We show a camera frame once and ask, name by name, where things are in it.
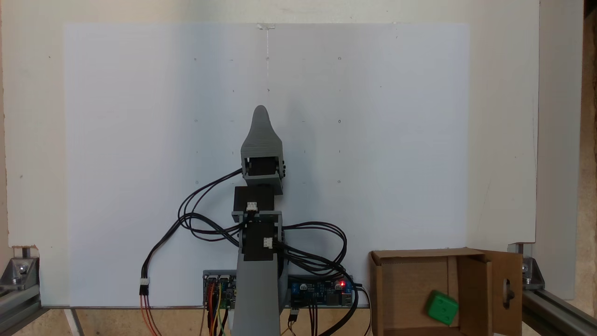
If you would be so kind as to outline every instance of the green cube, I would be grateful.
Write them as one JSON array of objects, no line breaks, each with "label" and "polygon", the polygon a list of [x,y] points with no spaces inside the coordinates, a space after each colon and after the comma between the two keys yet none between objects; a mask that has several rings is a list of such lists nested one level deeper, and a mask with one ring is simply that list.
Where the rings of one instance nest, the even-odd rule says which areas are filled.
[{"label": "green cube", "polygon": [[458,302],[442,292],[433,291],[427,300],[425,310],[432,319],[450,325],[458,313]]}]

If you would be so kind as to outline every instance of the white board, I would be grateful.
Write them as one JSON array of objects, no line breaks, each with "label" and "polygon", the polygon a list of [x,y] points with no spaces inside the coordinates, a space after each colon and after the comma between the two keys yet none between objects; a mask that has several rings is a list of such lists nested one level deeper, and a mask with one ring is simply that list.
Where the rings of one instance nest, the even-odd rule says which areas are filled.
[{"label": "white board", "polygon": [[[74,24],[64,71],[72,306],[138,304],[147,253],[189,193],[240,167],[259,104],[284,145],[284,223],[340,226],[356,281],[370,250],[466,244],[466,25]],[[243,184],[199,212],[232,225]],[[340,246],[287,239],[329,257]],[[201,305],[202,271],[236,254],[180,229],[150,264],[152,305]]]}]

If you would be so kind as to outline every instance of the cardboard box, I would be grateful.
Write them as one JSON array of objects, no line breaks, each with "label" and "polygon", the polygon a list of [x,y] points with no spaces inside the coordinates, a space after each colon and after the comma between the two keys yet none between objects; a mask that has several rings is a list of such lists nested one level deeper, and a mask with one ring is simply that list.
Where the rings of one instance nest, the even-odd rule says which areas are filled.
[{"label": "cardboard box", "polygon": [[[522,334],[522,255],[469,248],[372,251],[371,306],[375,336]],[[446,326],[427,315],[437,290],[456,299]]]}]

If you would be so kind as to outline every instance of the orange wire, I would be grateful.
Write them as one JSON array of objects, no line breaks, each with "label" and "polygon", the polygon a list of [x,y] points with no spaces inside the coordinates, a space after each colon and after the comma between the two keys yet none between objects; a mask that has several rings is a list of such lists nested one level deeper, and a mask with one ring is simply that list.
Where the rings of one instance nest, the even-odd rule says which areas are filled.
[{"label": "orange wire", "polygon": [[151,334],[153,336],[156,336],[156,334],[153,332],[153,329],[149,327],[149,323],[147,322],[147,319],[145,318],[145,313],[143,312],[143,296],[142,295],[139,295],[139,306],[141,307],[141,315],[143,316],[143,321],[145,322],[147,329],[149,330],[149,332],[151,332]]},{"label": "orange wire", "polygon": [[[214,284],[210,284],[210,295],[209,295],[209,298],[208,298],[208,304],[210,305],[210,314],[211,314],[211,310],[212,310],[211,297],[214,295],[214,287],[216,287]],[[214,324],[212,322],[212,324],[209,325],[210,336],[212,336],[214,334],[213,333],[213,328],[214,328]]]},{"label": "orange wire", "polygon": [[216,314],[214,315],[214,322],[211,324],[211,329],[213,329],[214,332],[216,332],[218,330],[218,327],[216,326],[216,322],[217,322],[217,316],[218,313],[220,312],[220,302],[221,302],[221,295],[222,295],[222,288],[220,285],[220,294],[218,295],[218,303],[216,305]]},{"label": "orange wire", "polygon": [[155,324],[155,321],[153,320],[153,314],[151,313],[151,306],[149,305],[149,296],[148,295],[145,295],[145,310],[147,311],[147,321],[149,321],[149,325],[151,325],[153,327],[153,331],[158,336],[162,336],[162,333],[160,333],[160,331],[158,329],[158,325]]}]

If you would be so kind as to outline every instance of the white connector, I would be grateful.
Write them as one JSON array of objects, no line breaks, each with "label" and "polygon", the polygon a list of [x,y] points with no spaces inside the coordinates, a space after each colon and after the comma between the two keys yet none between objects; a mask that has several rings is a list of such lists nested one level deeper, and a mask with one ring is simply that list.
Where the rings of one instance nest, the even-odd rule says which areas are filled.
[{"label": "white connector", "polygon": [[247,211],[257,211],[257,202],[247,202]]},{"label": "white connector", "polygon": [[264,238],[263,239],[263,247],[268,249],[273,249],[273,238]]}]

